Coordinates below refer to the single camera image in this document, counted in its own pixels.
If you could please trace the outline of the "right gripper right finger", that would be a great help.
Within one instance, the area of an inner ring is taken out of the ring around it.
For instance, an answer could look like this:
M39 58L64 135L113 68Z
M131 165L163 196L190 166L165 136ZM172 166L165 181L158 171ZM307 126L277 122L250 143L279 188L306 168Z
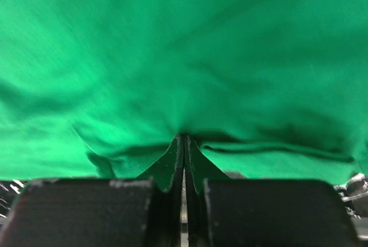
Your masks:
M358 246L333 186L314 179L230 178L184 137L190 246Z

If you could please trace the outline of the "green t shirt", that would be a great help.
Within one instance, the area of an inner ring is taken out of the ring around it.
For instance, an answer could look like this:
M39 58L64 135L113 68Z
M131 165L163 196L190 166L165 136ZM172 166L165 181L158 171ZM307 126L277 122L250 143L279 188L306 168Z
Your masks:
M367 0L1 0L1 179L367 172Z

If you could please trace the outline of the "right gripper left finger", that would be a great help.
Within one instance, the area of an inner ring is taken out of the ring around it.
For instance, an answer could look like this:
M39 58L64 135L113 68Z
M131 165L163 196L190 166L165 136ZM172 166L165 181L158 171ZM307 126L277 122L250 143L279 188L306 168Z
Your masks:
M182 135L136 178L27 183L1 227L2 246L179 246Z

